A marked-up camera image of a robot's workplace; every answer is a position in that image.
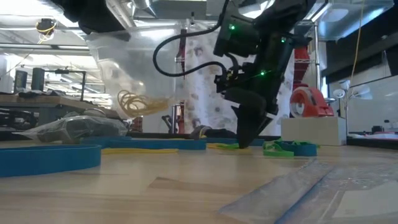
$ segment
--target plastic bag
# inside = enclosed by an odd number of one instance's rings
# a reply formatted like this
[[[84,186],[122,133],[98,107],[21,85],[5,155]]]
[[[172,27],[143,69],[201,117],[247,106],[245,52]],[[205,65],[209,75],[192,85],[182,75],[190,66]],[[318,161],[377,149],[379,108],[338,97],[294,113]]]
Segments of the plastic bag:
[[[77,143],[90,136],[125,136],[127,128],[115,119],[94,116],[74,116],[24,131],[21,134],[41,142]]]
[[[332,168],[311,161],[224,206],[219,213],[244,223],[275,223]]]
[[[396,223],[398,164],[337,167],[278,223]]]
[[[160,74],[154,67],[152,56],[155,48],[166,38],[180,33],[180,26],[134,27],[128,31],[107,34],[91,34],[86,38],[87,46],[101,70],[106,91],[111,95],[113,109],[120,117],[132,117],[119,103],[120,91],[144,96],[150,101],[164,102],[165,106],[155,110],[144,110],[146,104],[131,107],[135,116],[149,115],[167,109],[175,103],[175,79]],[[157,61],[166,72],[175,73],[179,41],[162,48]]]

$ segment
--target blue flexible band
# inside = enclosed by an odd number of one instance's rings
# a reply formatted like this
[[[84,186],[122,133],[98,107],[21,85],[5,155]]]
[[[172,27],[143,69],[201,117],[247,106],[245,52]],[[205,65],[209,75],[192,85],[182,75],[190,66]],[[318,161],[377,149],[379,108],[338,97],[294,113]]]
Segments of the blue flexible band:
[[[134,140],[111,141],[111,148],[137,148],[137,149],[185,149],[205,150],[206,141],[203,140]]]
[[[0,177],[51,174],[101,164],[101,146],[34,146],[0,149]]]
[[[111,141],[130,141],[132,140],[132,137],[129,136],[112,136],[112,137],[107,137],[107,136],[96,136],[96,137],[87,137],[83,138],[80,141],[80,144],[98,144],[103,147],[103,149],[106,149],[110,147]]]
[[[302,143],[301,145],[293,144],[289,141],[276,141],[283,150],[294,153],[294,156],[317,156],[317,145]]]

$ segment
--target ceiling light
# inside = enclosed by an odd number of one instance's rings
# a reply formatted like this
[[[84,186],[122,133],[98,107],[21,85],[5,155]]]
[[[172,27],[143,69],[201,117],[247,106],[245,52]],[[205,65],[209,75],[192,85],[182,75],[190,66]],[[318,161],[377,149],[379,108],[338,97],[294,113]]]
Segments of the ceiling light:
[[[264,10],[271,7],[274,3],[275,3],[275,0],[264,1],[260,5],[253,4],[250,6],[239,8],[239,12],[246,17],[254,19],[254,18],[257,18],[258,16],[260,16]]]

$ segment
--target patterned fabric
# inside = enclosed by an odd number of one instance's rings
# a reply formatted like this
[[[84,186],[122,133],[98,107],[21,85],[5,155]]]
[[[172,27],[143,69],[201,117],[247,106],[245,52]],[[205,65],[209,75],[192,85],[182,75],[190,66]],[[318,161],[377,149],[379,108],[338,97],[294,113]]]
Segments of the patterned fabric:
[[[232,66],[228,57],[217,57],[213,55],[214,45],[217,39],[217,32],[207,35],[190,37],[187,39],[185,69],[189,70],[205,62],[219,61],[226,68]],[[254,57],[239,58],[240,64],[252,62]],[[261,135],[280,136],[280,119],[288,118],[290,113],[289,101],[293,87],[294,55],[292,54],[288,69],[285,73],[285,82],[279,90],[278,105],[279,114],[268,127],[263,130]],[[225,128],[236,132],[238,122],[231,106],[234,103],[222,99],[216,92],[214,84],[215,75],[221,75],[218,66],[205,67],[193,74],[187,75],[184,87],[188,91],[189,97],[185,100],[185,132],[191,133],[197,126],[206,125],[213,129]]]

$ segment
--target black cable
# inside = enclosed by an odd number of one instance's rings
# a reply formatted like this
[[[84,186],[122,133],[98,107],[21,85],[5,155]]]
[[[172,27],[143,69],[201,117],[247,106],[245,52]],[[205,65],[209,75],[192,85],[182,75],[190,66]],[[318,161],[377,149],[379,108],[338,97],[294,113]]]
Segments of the black cable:
[[[153,58],[152,58],[152,61],[153,61],[154,65],[155,65],[156,70],[157,70],[158,72],[160,72],[161,74],[163,74],[163,75],[165,75],[165,76],[168,76],[168,77],[182,77],[182,76],[184,76],[184,75],[188,75],[188,74],[190,74],[190,73],[192,73],[192,72],[195,72],[195,71],[197,71],[197,70],[199,70],[199,69],[201,69],[201,68],[207,67],[207,66],[209,66],[209,65],[217,65],[217,66],[220,66],[220,67],[221,67],[221,69],[222,69],[222,71],[223,71],[223,74],[226,74],[226,68],[225,68],[225,66],[224,66],[222,63],[220,63],[220,62],[207,62],[207,63],[204,63],[204,64],[202,64],[202,65],[199,65],[199,66],[197,66],[197,67],[195,67],[195,68],[189,69],[188,71],[185,71],[185,72],[182,72],[182,73],[169,73],[169,72],[165,72],[165,71],[163,71],[163,70],[159,67],[159,64],[157,63],[157,54],[159,53],[159,51],[161,50],[162,47],[164,47],[166,44],[170,43],[170,42],[173,41],[173,40],[178,40],[178,39],[181,39],[181,38],[184,38],[184,37],[194,37],[194,36],[198,36],[198,35],[209,34],[209,33],[211,33],[211,32],[214,32],[215,30],[217,30],[217,29],[221,26],[221,23],[222,23],[223,20],[224,20],[224,16],[225,16],[225,12],[226,12],[226,8],[227,8],[227,6],[228,6],[228,3],[229,3],[229,0],[225,0],[224,6],[223,6],[223,10],[222,10],[222,12],[221,12],[221,14],[220,14],[220,18],[218,19],[217,24],[216,24],[213,28],[208,29],[208,30],[199,31],[199,32],[192,32],[192,33],[186,33],[186,34],[175,35],[175,36],[173,36],[173,37],[169,37],[168,39],[166,39],[166,40],[164,40],[162,43],[160,43],[160,44],[156,47],[156,49],[155,49],[155,51],[154,51]]]
[[[229,57],[229,59],[231,59],[233,75],[234,75],[234,77],[237,77],[239,69],[240,69],[238,60],[233,55],[231,55],[230,53],[225,53],[225,56],[227,56],[227,57]]]

